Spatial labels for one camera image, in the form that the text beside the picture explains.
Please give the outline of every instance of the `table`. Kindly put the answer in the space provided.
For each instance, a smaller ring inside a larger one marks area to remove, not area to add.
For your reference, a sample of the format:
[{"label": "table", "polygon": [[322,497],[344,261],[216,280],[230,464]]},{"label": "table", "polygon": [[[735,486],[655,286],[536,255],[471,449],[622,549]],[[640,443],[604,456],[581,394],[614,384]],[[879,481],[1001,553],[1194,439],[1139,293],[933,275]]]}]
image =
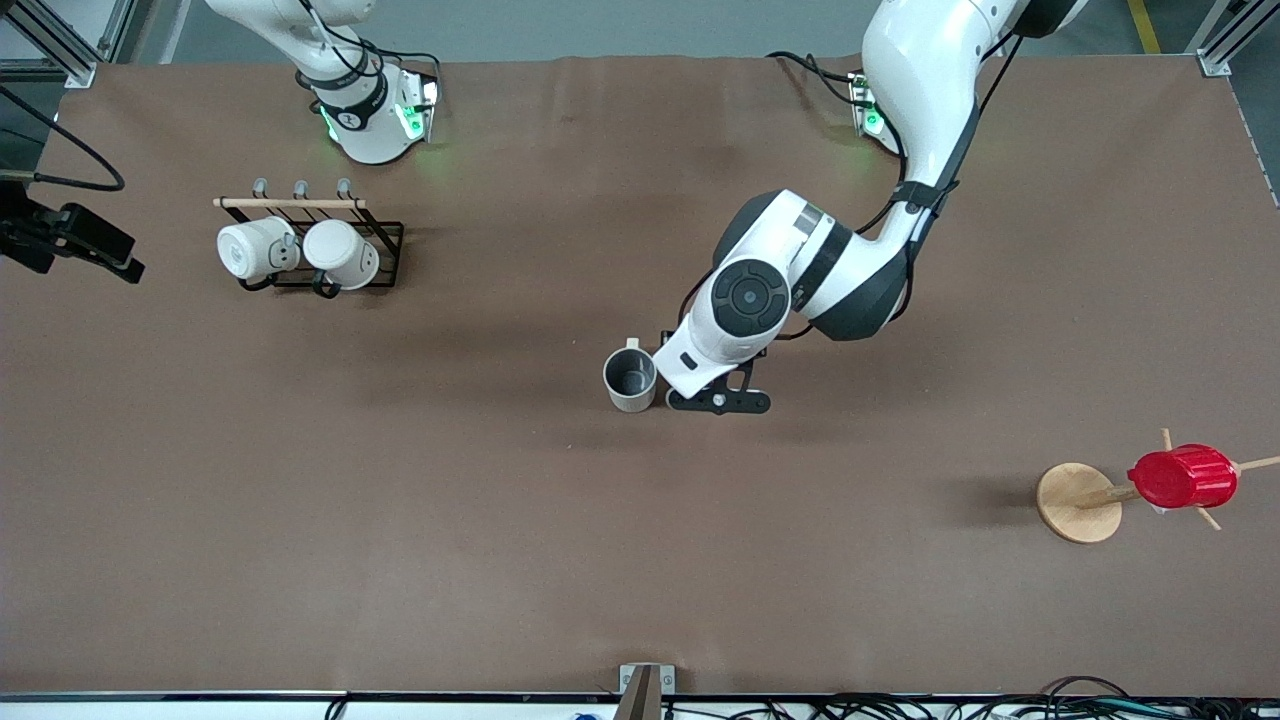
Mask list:
[{"label": "table", "polygon": [[[845,60],[835,67],[852,67]],[[773,60],[447,65],[436,143],[353,167],[287,65],[105,65],[61,105],[128,178],[131,287],[0,269],[4,689],[1277,694],[1280,478],[1216,512],[1037,518],[1075,460],[1276,451],[1280,220],[1185,56],[1020,59],[879,336],[778,345],[763,416],[612,410],[748,197],[851,225],[895,163]],[[41,169],[92,173],[54,138]],[[340,177],[401,287],[241,291],[220,195]]]}]

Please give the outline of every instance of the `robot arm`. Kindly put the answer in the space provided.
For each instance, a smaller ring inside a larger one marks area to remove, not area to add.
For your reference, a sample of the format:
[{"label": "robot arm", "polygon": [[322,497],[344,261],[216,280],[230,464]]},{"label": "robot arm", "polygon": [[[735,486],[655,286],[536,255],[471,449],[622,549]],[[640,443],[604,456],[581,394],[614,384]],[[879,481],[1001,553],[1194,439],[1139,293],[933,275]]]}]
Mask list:
[{"label": "robot arm", "polygon": [[863,40],[863,63],[897,131],[906,174],[879,237],[851,232],[790,191],[748,201],[721,238],[690,314],[654,355],[672,389],[692,398],[763,351],[786,320],[787,305],[774,307],[781,296],[831,340],[870,337],[893,319],[977,129],[983,55],[1005,32],[1056,31],[1085,1],[883,0]]},{"label": "robot arm", "polygon": [[357,163],[394,160],[426,140],[436,78],[401,69],[347,26],[366,20],[376,0],[206,0],[260,35],[297,65],[320,99],[329,136]]}]

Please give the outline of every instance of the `round wooden disc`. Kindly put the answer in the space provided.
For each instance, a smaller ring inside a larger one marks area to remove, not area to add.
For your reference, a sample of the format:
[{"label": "round wooden disc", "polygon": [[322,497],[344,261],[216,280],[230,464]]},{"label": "round wooden disc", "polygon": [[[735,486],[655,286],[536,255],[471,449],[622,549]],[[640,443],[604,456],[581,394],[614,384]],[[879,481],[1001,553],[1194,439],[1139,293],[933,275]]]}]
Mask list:
[{"label": "round wooden disc", "polygon": [[1080,496],[1112,487],[1111,480],[1094,468],[1080,462],[1064,462],[1051,468],[1036,488],[1036,506],[1041,519],[1062,539],[1079,543],[1102,542],[1120,527],[1124,510],[1119,502],[1082,510],[1071,502]]}]

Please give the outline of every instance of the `cable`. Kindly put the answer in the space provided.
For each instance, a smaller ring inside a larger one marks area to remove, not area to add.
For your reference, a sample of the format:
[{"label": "cable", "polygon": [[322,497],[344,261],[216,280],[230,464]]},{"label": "cable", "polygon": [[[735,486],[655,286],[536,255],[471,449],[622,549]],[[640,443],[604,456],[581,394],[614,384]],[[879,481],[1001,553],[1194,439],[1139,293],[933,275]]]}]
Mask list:
[{"label": "cable", "polygon": [[995,45],[991,46],[991,50],[987,50],[986,53],[982,54],[982,59],[986,60],[987,58],[991,58],[992,55],[998,53],[1000,49],[1004,47],[1005,44],[1009,42],[1009,38],[1012,36],[1014,31],[1006,32],[1004,37],[1001,37]]},{"label": "cable", "polygon": [[[888,128],[890,135],[893,136],[893,143],[897,145],[897,184],[902,184],[902,182],[906,179],[906,147],[902,145],[902,137],[897,135],[897,128],[893,127],[893,123],[891,123],[888,118],[883,117],[883,114],[881,115],[881,118],[884,120],[884,127]],[[867,231],[874,228],[881,220],[884,219],[884,215],[888,215],[890,208],[892,206],[893,206],[893,200],[892,197],[890,197],[890,200],[884,202],[884,206],[879,209],[879,213],[876,213],[876,215],[870,220],[867,220],[867,223],[863,227],[858,228],[854,232],[858,234],[863,234]]]},{"label": "cable", "polygon": [[351,698],[351,693],[344,693],[343,697],[329,703],[329,707],[324,711],[324,720],[340,720],[343,714],[347,712],[347,701]]},{"label": "cable", "polygon": [[1000,73],[996,74],[996,82],[991,83],[991,90],[988,90],[987,96],[982,99],[982,106],[978,108],[978,117],[982,117],[982,113],[987,109],[987,102],[991,101],[991,96],[996,92],[996,88],[1000,87],[1000,81],[1005,77],[1005,70],[1007,70],[1009,65],[1012,64],[1014,55],[1018,54],[1018,49],[1021,46],[1023,46],[1023,36],[1019,35],[1018,40],[1014,41],[1012,50],[1009,51],[1009,56],[1005,58],[1005,64],[1000,65]]},{"label": "cable", "polygon": [[[873,102],[867,102],[867,101],[863,101],[863,100],[854,100],[852,97],[846,97],[845,94],[842,94],[838,90],[836,90],[836,86],[831,85],[831,81],[838,81],[838,82],[844,82],[844,83],[847,85],[850,82],[849,76],[842,76],[842,74],[833,73],[831,70],[823,69],[820,65],[818,65],[818,59],[813,56],[813,53],[805,55],[804,58],[800,58],[795,53],[787,53],[786,50],[778,50],[776,53],[769,53],[768,55],[765,55],[765,58],[777,58],[777,59],[782,59],[782,60],[791,60],[792,63],[796,63],[801,68],[804,68],[804,69],[809,70],[810,73],[818,76],[818,79],[822,81],[822,85],[826,86],[827,90],[832,95],[835,95],[836,99],[840,100],[841,102],[844,102],[845,105],[852,105],[855,108],[874,108],[876,106]],[[854,72],[861,72],[861,68],[858,68],[858,70],[854,70]]]},{"label": "cable", "polygon": [[676,703],[673,702],[667,703],[666,720],[675,720],[677,712],[687,712],[690,715],[700,715],[703,717],[714,717],[716,720],[728,720],[728,715],[718,715],[716,712],[707,712],[704,710],[677,708]]},{"label": "cable", "polygon": [[[356,45],[357,47],[361,47],[364,51],[367,53],[367,50],[369,50],[367,47],[364,47],[358,42],[352,42],[351,40],[348,40],[346,37],[340,37],[338,33],[335,33],[333,31],[333,28],[329,27],[329,23],[324,22],[324,18],[320,17],[320,13],[316,12],[315,6],[311,5],[311,0],[298,0],[298,4],[302,5],[302,8],[307,12],[308,15],[311,15],[311,18],[315,22],[320,23],[320,27],[324,28],[325,32],[328,32],[329,35],[332,35],[333,37],[337,37],[338,40],[346,40],[348,44]],[[378,77],[378,76],[383,74],[381,69],[376,69],[376,70],[374,70],[371,73],[366,73],[364,70],[357,70],[355,68],[355,65],[352,65],[347,60],[347,56],[343,55],[340,50],[338,50],[337,45],[330,44],[329,47],[333,50],[333,54],[338,56],[338,60],[340,60],[342,64],[346,65],[347,69],[351,70],[356,77]]]},{"label": "cable", "polygon": [[1062,692],[1064,689],[1074,685],[1075,683],[1093,683],[1096,685],[1101,685],[1102,688],[1106,688],[1116,693],[1120,697],[1129,697],[1129,693],[1126,693],[1124,688],[1112,683],[1111,680],[1107,680],[1105,678],[1098,678],[1097,675],[1066,675],[1065,678],[1059,678],[1052,683],[1044,685],[1044,689],[1041,691],[1041,693],[1048,697],[1053,697],[1057,693]]},{"label": "cable", "polygon": [[685,319],[685,307],[689,307],[689,301],[694,299],[694,293],[698,292],[698,288],[703,287],[703,283],[707,282],[707,278],[712,277],[712,273],[714,273],[714,272],[716,272],[716,268],[712,268],[712,269],[707,270],[703,274],[701,279],[699,279],[696,283],[694,283],[694,287],[689,288],[689,293],[685,295],[685,299],[680,301],[680,315],[676,315],[676,324],[677,325],[681,323],[681,320]]},{"label": "cable", "polygon": [[791,333],[791,334],[780,334],[776,340],[781,340],[782,342],[786,342],[786,341],[790,341],[790,340],[797,340],[797,338],[801,338],[801,337],[809,334],[809,331],[812,331],[812,329],[813,329],[813,323],[809,323],[808,325],[805,325],[805,328],[803,331],[800,331],[797,333]]},{"label": "cable", "polygon": [[[301,4],[307,10],[307,14],[310,14],[317,23],[320,23],[320,27],[323,27],[325,32],[332,35],[333,37],[337,37],[343,42],[361,47],[366,53],[372,53],[374,55],[378,55],[378,59],[383,60],[384,63],[387,61],[387,58],[396,58],[397,60],[404,60],[404,58],[426,58],[431,60],[431,65],[435,68],[435,74],[433,76],[431,79],[434,81],[440,79],[440,59],[433,55],[431,53],[401,53],[398,50],[385,50],[372,44],[369,40],[361,37],[347,37],[339,33],[338,31],[333,29],[332,27],[329,27],[329,23],[326,23],[324,18],[320,17],[320,13],[317,13],[316,9],[311,5],[311,0],[298,0],[298,4]],[[334,55],[338,56],[339,60],[342,60],[342,64],[346,65],[348,70],[351,70],[358,77],[378,77],[381,74],[380,69],[372,73],[365,73],[362,70],[357,70],[355,67],[352,67],[351,63],[347,61],[347,58],[338,51],[338,47],[334,47],[333,53]]]},{"label": "cable", "polygon": [[18,132],[15,129],[0,128],[0,132],[12,135],[14,137],[20,137],[20,138],[26,140],[27,142],[35,142],[36,145],[41,145],[41,146],[45,145],[44,140],[36,140],[35,137],[31,137],[29,135],[20,133],[20,132]]},{"label": "cable", "polygon": [[54,119],[50,118],[49,115],[45,115],[40,110],[32,108],[29,104],[27,104],[26,100],[23,100],[22,97],[18,97],[17,95],[14,95],[14,92],[10,91],[4,85],[0,85],[0,95],[4,95],[9,100],[12,100],[14,105],[22,108],[28,115],[31,115],[31,117],[36,118],[37,120],[45,123],[46,126],[49,126],[49,129],[51,129],[51,131],[56,132],[58,135],[65,137],[67,140],[69,140],[72,142],[72,145],[74,145],[76,147],[79,147],[86,154],[88,154],[88,156],[92,158],[95,161],[97,161],[97,164],[101,165],[104,170],[106,170],[108,173],[110,173],[113,184],[106,184],[106,183],[100,183],[100,182],[79,181],[79,179],[73,179],[73,178],[64,178],[64,177],[60,177],[60,176],[46,176],[46,174],[42,174],[42,173],[32,173],[31,174],[32,182],[47,182],[49,184],[63,184],[63,186],[67,186],[67,187],[78,187],[81,190],[97,190],[97,191],[101,191],[101,192],[119,192],[119,191],[124,190],[124,177],[120,176],[120,173],[115,169],[115,167],[111,165],[110,163],[108,163],[106,158],[102,158],[97,152],[97,150],[93,150],[92,147],[90,147],[83,140],[81,140],[81,138],[76,137],[74,135],[72,135],[68,129],[63,128],[63,126],[60,126],[56,122],[54,122]]}]

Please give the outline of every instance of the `mug holder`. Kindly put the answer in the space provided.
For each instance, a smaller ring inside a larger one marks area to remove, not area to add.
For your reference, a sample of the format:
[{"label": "mug holder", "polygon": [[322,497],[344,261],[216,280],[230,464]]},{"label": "mug holder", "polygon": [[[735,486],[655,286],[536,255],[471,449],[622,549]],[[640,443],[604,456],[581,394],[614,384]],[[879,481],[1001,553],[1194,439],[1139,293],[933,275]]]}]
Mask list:
[{"label": "mug holder", "polygon": [[[339,219],[351,224],[378,250],[378,274],[374,279],[360,290],[372,287],[396,287],[399,278],[399,261],[404,246],[404,223],[385,222],[374,217],[364,199],[351,193],[351,181],[342,178],[338,181],[338,193],[335,200],[312,200],[307,197],[307,183],[298,181],[293,186],[292,200],[274,200],[266,196],[266,181],[259,178],[253,183],[252,197],[216,197],[214,205],[221,208],[237,223],[248,223],[246,210],[259,210],[262,217],[274,215],[289,223],[293,229],[296,242],[300,246],[302,238],[312,225],[321,220]],[[239,279],[239,286],[248,292],[257,292],[269,287],[278,288],[307,288],[314,293],[333,300],[342,292],[342,286],[326,283],[324,270],[307,263],[306,256],[298,259],[298,266],[292,270],[271,273],[257,282]]]}]

